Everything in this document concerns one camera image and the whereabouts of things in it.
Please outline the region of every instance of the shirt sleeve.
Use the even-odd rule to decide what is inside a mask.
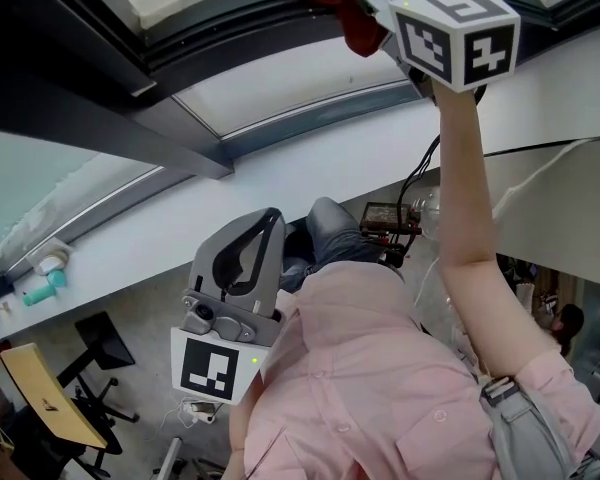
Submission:
[[[541,393],[558,417],[580,462],[600,434],[600,406],[557,350],[533,359],[516,376],[524,387]]]

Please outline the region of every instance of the jeans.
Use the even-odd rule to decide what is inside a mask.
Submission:
[[[342,206],[321,197],[307,216],[307,231],[313,240],[315,264],[300,258],[285,258],[280,288],[297,292],[305,278],[336,261],[377,263],[383,249],[369,244],[360,233],[356,220]]]

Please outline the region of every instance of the person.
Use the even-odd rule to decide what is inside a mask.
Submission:
[[[310,238],[309,243],[305,241],[303,245],[307,249],[312,244],[313,255],[303,254],[304,251],[296,247],[293,256],[284,258],[280,289],[285,292],[297,292],[307,276],[331,263],[377,263],[384,253],[381,247],[365,240],[351,214],[328,197],[321,197],[313,204],[305,224]]]
[[[498,269],[473,95],[434,84],[441,278],[490,375],[541,393],[579,462],[600,432],[600,407]],[[295,270],[297,292],[278,294],[287,322],[231,408],[223,478],[498,478],[476,381],[409,317],[414,294],[401,278],[357,249],[352,228],[338,229],[320,232],[318,268]]]
[[[547,332],[560,346],[560,353],[567,357],[571,352],[571,340],[584,325],[584,313],[575,304],[566,304],[551,319]]]

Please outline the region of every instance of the backpack strap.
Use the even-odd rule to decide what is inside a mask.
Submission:
[[[577,469],[573,446],[540,393],[504,377],[483,388],[480,402],[503,480],[564,480]]]

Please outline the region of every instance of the white cable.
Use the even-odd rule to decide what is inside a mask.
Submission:
[[[171,399],[177,404],[177,406],[167,412],[164,413],[164,416],[162,417],[162,422],[160,423],[160,426],[156,429],[156,433],[155,435],[150,438],[150,439],[143,439],[143,442],[148,443],[150,441],[155,441],[158,436],[160,435],[160,432],[162,432],[162,429],[164,427],[164,424],[167,421],[167,416],[169,416],[169,414],[174,413],[177,411],[177,418],[180,420],[180,422],[184,425],[184,428],[191,428],[194,423],[192,423],[191,425],[187,426],[187,424],[182,420],[182,418],[180,417],[180,413],[182,412],[182,408],[184,407],[184,404],[186,402],[194,402],[194,403],[199,403],[199,402],[208,402],[208,400],[200,400],[199,398],[195,398],[192,396],[184,396],[182,397],[182,399],[178,402],[178,400],[175,399],[175,397],[173,396],[173,388],[171,388],[171,390],[169,390],[169,396],[171,397]]]
[[[440,259],[440,257],[438,256],[435,260],[433,260],[433,263],[431,263],[431,265],[429,265],[429,268],[427,269],[427,273],[422,278],[422,283],[420,283],[420,291],[418,292],[418,296],[416,297],[416,301],[413,303],[413,307],[416,307],[418,305],[418,301],[420,300],[420,296],[422,295],[422,292],[424,291],[424,283],[427,280],[427,277],[429,277],[429,274],[431,274],[431,271],[433,270],[433,267],[435,267],[436,263],[438,263],[439,259]]]
[[[535,180],[538,176],[540,176],[540,174],[545,172],[547,169],[551,168],[558,160],[560,160],[560,158],[562,158],[564,155],[566,155],[570,151],[573,151],[577,147],[582,146],[583,144],[586,144],[587,142],[591,142],[594,140],[595,139],[582,139],[582,140],[577,140],[575,142],[572,142],[565,148],[562,148],[556,156],[554,156],[551,160],[549,160],[549,162],[547,162],[542,167],[540,167],[540,169],[538,169],[536,172],[534,172],[531,176],[529,176],[522,183],[520,183],[519,185],[516,185],[515,187],[508,188],[507,191],[504,193],[504,195],[500,198],[500,201],[498,201],[498,203],[493,208],[493,211],[492,211],[493,220],[494,221],[498,220],[498,218],[504,213],[507,206],[511,202],[511,199],[513,198],[513,196],[516,193],[520,192],[521,190],[524,190],[527,187],[527,185],[531,184],[533,182],[533,180]],[[424,278],[422,279],[422,283],[420,284],[420,291],[418,292],[418,296],[416,297],[416,300],[413,303],[414,307],[416,307],[418,305],[418,302],[420,301],[420,296],[422,295],[422,292],[424,291],[425,282],[426,282],[427,278],[429,277],[429,274],[431,274],[433,267],[436,265],[436,263],[438,263],[439,259],[440,259],[440,257],[436,258],[433,261],[433,263],[431,263],[431,265],[429,265],[429,268],[427,269],[427,273],[424,275]]]
[[[529,185],[531,182],[533,182],[533,180],[535,180],[538,176],[540,176],[544,171],[551,168],[551,166],[553,166],[553,164],[555,164],[558,160],[560,160],[564,155],[566,155],[570,151],[574,150],[575,148],[582,146],[583,144],[586,144],[587,142],[591,142],[592,140],[595,140],[595,139],[583,139],[583,140],[577,140],[575,142],[572,142],[567,147],[561,149],[560,152],[555,157],[553,157],[553,159],[551,159],[549,162],[547,162],[542,167],[540,167],[540,169],[538,169],[536,172],[534,172],[531,176],[529,176],[522,183],[520,183],[519,185],[516,185],[515,187],[508,188],[507,191],[504,193],[504,195],[500,198],[500,201],[498,201],[498,204],[496,204],[493,208],[493,212],[492,212],[493,220],[498,220],[500,218],[500,216],[504,213],[504,210],[508,206],[508,204],[509,204],[511,198],[514,196],[514,194],[523,190],[527,185]]]

